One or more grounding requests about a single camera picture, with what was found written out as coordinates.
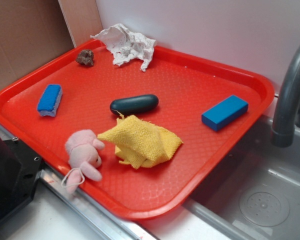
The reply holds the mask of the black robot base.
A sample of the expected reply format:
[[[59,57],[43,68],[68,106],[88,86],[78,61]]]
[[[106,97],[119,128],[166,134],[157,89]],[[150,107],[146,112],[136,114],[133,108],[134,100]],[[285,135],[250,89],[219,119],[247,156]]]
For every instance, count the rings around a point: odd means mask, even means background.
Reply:
[[[33,200],[42,165],[22,140],[0,137],[0,225]]]

